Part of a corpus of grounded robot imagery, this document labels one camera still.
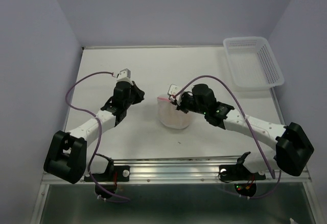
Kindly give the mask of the pink-trimmed mesh laundry bag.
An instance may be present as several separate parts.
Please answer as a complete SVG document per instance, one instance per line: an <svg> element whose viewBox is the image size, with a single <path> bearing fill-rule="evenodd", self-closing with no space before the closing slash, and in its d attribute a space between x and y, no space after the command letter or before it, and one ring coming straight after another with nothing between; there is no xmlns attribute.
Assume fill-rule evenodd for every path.
<svg viewBox="0 0 327 224"><path fill-rule="evenodd" d="M190 113L183 113L176 109L166 95L157 97L157 116L158 120L166 127L182 130L187 128L193 121Z"/></svg>

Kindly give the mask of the beige bra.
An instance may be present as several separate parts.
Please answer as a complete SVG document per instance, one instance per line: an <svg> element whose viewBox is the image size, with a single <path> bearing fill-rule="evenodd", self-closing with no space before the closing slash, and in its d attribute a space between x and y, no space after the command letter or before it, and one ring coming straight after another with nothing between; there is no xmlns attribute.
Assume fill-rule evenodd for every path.
<svg viewBox="0 0 327 224"><path fill-rule="evenodd" d="M189 122L187 115L176 110L175 106L170 103L164 103L159 106L158 116L160 121L166 126L182 127Z"/></svg>

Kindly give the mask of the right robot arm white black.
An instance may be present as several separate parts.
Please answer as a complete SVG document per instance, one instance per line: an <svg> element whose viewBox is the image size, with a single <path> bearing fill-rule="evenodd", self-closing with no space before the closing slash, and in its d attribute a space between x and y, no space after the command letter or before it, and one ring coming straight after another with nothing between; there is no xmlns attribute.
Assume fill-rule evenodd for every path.
<svg viewBox="0 0 327 224"><path fill-rule="evenodd" d="M177 110L202 114L210 125L251 137L270 148L258 153L245 152L235 165L225 166L225 176L232 180L266 170L281 170L298 177L314 152L300 125L293 122L280 125L246 115L240 109L217 101L206 84L195 85L190 92L171 85L168 96Z"/></svg>

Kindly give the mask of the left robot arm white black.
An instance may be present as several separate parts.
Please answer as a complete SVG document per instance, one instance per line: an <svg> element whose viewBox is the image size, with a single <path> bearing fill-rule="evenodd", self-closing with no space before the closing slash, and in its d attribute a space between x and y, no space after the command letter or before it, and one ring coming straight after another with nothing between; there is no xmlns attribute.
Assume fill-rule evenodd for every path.
<svg viewBox="0 0 327 224"><path fill-rule="evenodd" d="M145 92L134 81L119 81L113 96L93 118L68 131L54 134L43 169L69 183L78 182L87 172L87 148L106 131L116 127L131 105L142 102Z"/></svg>

